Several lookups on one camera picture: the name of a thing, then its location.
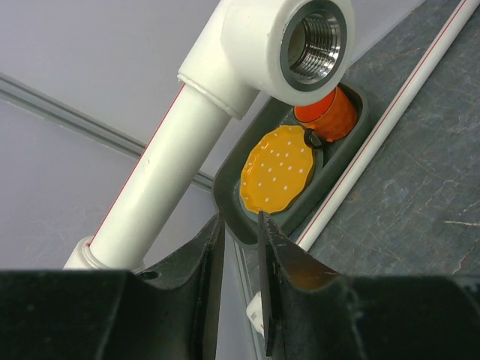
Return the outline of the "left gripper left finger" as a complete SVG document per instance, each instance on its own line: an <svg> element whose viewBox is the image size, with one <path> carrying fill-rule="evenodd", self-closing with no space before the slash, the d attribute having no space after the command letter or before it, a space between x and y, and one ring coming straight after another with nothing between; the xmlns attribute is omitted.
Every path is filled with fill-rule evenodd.
<svg viewBox="0 0 480 360"><path fill-rule="evenodd" d="M140 273L3 271L3 359L214 359L224 220Z"/></svg>

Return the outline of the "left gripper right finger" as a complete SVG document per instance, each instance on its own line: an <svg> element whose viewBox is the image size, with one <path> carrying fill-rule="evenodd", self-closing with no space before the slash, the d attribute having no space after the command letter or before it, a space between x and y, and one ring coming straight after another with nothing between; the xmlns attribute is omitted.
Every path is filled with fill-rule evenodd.
<svg viewBox="0 0 480 360"><path fill-rule="evenodd" d="M265 352L272 359L477 359L479 277L348 276L257 227Z"/></svg>

